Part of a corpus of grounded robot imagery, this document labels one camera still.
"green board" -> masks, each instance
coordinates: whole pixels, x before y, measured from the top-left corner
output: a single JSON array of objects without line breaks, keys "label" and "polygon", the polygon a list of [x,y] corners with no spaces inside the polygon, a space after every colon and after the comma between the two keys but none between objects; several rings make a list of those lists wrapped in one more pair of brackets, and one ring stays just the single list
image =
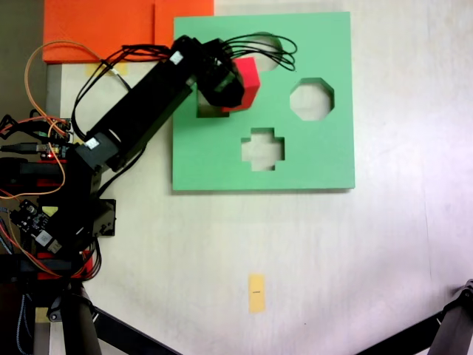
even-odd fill
[{"label": "green board", "polygon": [[[349,13],[176,18],[175,37],[201,42],[246,33],[274,33],[294,40],[296,71],[261,72],[253,106],[227,118],[198,118],[197,90],[174,114],[173,189],[350,189],[355,187]],[[290,108],[301,82],[320,81],[333,91],[333,110],[303,121]],[[284,138],[284,160],[255,172],[242,161],[242,140],[252,130],[273,129]]]}]

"circuit board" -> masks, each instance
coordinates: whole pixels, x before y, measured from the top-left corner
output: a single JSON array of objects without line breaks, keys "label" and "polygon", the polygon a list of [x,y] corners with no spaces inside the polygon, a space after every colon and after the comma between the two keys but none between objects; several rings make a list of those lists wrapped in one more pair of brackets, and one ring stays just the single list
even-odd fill
[{"label": "circuit board", "polygon": [[61,244],[53,239],[45,229],[50,218],[47,214],[42,212],[34,203],[25,200],[20,203],[18,211],[12,211],[12,222],[15,223],[19,229],[25,234],[31,236],[47,250],[56,253],[61,248]]}]

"cross-shaped hole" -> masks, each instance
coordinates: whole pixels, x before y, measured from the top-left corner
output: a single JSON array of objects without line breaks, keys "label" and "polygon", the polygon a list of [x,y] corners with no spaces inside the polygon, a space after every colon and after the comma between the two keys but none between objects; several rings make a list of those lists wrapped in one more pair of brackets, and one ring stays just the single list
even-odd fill
[{"label": "cross-shaped hole", "polygon": [[253,172],[274,170],[284,160],[284,138],[274,137],[273,128],[253,128],[251,138],[242,138],[242,160],[251,162]]}]

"octagonal hole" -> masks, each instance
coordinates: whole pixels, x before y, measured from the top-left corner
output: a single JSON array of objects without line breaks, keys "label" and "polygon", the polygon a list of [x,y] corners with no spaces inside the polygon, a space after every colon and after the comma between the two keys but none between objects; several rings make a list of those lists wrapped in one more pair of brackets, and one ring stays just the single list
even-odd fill
[{"label": "octagonal hole", "polygon": [[322,78],[303,78],[289,97],[290,108],[303,121],[320,121],[335,107],[335,92]]}]

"orange sheet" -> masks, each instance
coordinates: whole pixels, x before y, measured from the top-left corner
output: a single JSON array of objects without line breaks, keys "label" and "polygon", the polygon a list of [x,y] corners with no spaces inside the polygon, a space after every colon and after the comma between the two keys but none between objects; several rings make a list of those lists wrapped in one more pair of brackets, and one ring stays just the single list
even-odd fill
[{"label": "orange sheet", "polygon": [[[105,58],[122,44],[171,44],[174,17],[213,13],[214,0],[44,0],[44,43],[78,41]],[[50,64],[97,61],[64,44],[45,48],[43,59]]]},{"label": "orange sheet", "polygon": [[154,42],[166,46],[172,45],[174,17],[213,15],[214,0],[157,0],[154,16]]}]

